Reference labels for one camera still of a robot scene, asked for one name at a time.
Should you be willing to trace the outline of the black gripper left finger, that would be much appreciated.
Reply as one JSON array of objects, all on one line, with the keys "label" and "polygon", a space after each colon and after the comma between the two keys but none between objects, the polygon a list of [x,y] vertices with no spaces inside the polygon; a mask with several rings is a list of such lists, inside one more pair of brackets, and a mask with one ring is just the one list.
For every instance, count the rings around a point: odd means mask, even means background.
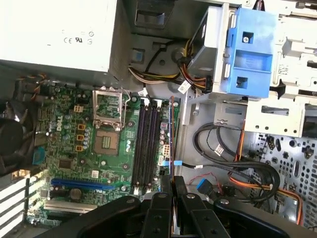
[{"label": "black gripper left finger", "polygon": [[118,198],[61,226],[41,238],[169,238],[173,194],[170,176],[161,178],[161,191],[141,201],[133,196]]}]

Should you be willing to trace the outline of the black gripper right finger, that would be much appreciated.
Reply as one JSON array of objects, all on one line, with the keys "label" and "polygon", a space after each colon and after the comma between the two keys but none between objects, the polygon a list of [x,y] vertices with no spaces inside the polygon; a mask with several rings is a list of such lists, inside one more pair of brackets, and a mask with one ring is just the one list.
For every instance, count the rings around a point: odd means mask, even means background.
[{"label": "black gripper right finger", "polygon": [[189,193],[184,178],[174,177],[176,218],[182,235],[199,238],[289,238],[280,220],[274,224],[267,212],[232,198],[218,198],[208,205]]}]

